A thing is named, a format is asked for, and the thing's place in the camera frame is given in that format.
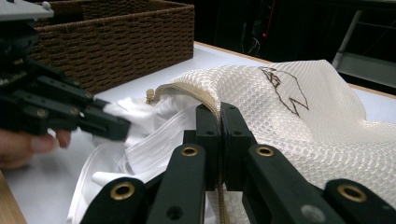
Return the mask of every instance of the human hand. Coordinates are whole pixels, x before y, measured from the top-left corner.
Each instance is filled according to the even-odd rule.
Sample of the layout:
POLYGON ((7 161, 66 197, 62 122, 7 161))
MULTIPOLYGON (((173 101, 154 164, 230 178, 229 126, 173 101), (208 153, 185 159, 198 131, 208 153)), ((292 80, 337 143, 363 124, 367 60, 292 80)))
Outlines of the human hand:
POLYGON ((57 147, 68 147, 71 133, 56 131, 40 136, 29 133, 13 133, 0 129, 0 169, 13 169, 25 165, 35 153, 48 153, 57 147))

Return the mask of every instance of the white mesh fabric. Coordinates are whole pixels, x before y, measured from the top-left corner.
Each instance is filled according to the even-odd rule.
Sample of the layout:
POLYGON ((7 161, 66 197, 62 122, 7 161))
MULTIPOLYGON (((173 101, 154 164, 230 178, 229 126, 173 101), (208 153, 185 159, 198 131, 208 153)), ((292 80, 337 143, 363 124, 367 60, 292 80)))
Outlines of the white mesh fabric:
MULTIPOLYGON (((224 66, 173 82, 237 106, 261 144, 274 146, 312 184, 347 178, 396 206, 396 124, 365 120, 359 98, 325 61, 224 66)), ((227 193, 230 223, 247 223, 240 193, 227 193)))

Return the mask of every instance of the table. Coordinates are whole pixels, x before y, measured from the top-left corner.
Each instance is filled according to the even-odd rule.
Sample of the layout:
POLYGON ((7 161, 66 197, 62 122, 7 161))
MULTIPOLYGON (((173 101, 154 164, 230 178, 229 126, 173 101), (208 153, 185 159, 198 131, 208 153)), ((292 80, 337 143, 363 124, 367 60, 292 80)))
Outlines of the table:
MULTIPOLYGON (((96 97, 107 101, 117 101, 129 96, 142 98, 146 96, 147 89, 155 89, 192 69, 226 64, 256 66, 264 63, 268 62, 195 43, 193 59, 101 92, 96 97)), ((368 120, 396 123, 395 96, 357 86, 352 88, 363 102, 368 120)), ((21 169, 3 171, 27 223, 65 223, 80 170, 93 150, 91 135, 75 131, 69 149, 58 149, 49 155, 37 155, 29 165, 21 169)))

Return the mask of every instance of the cloth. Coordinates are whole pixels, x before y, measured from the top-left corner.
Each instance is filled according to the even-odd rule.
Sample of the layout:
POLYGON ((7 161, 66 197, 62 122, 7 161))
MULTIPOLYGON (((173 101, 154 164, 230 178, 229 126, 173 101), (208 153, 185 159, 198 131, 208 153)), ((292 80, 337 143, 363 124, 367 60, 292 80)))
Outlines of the cloth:
MULTIPOLYGON (((138 105, 126 99, 106 108, 133 128, 125 145, 101 143, 88 159, 69 220, 77 220, 100 190, 91 182, 95 172, 150 178, 166 167, 182 130, 195 128, 192 108, 204 103, 219 118, 220 102, 237 106, 257 141, 278 148, 310 183, 323 188, 330 179, 351 179, 396 205, 396 124, 365 120, 358 96, 325 61, 190 71, 159 87, 154 105, 131 102, 138 105), (149 147, 165 133, 161 141, 168 144, 149 147)), ((219 222, 219 205, 208 200, 219 222)), ((248 223, 241 193, 225 192, 224 204, 228 223, 248 223)))

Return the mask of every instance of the wicker basket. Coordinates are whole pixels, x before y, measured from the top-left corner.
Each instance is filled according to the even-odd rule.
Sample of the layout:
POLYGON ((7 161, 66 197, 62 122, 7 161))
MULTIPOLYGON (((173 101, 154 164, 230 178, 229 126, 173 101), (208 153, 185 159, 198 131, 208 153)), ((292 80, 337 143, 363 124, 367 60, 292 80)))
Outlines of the wicker basket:
POLYGON ((31 58, 65 72, 92 93, 193 56, 194 8, 159 0, 51 2, 38 21, 31 58))

